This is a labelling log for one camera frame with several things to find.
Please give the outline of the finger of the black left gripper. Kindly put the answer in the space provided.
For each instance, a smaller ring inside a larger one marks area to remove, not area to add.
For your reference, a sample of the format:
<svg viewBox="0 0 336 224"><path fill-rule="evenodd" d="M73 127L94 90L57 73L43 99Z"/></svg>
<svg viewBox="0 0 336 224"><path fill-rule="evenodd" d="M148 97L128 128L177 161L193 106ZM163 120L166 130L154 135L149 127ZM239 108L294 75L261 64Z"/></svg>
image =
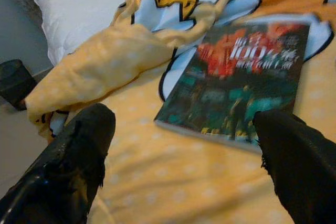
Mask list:
<svg viewBox="0 0 336 224"><path fill-rule="evenodd" d="M21 60L1 63L1 97L16 110L26 110L24 99L36 85L36 80Z"/></svg>

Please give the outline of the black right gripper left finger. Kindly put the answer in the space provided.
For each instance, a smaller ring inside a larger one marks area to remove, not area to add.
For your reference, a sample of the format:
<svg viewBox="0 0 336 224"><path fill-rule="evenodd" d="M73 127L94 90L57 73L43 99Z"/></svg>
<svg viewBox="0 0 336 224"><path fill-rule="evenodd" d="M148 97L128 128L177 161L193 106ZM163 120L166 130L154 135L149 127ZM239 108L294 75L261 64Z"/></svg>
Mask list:
<svg viewBox="0 0 336 224"><path fill-rule="evenodd" d="M86 223L115 120L102 103L74 116L1 199L1 223Z"/></svg>

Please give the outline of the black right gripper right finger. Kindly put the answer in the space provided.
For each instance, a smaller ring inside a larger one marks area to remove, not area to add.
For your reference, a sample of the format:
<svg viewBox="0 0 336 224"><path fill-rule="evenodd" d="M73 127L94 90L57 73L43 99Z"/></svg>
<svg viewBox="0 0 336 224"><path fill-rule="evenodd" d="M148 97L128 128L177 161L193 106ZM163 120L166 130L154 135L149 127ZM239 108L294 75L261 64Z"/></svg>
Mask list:
<svg viewBox="0 0 336 224"><path fill-rule="evenodd" d="M335 223L335 142L280 110L253 118L262 167L294 223Z"/></svg>

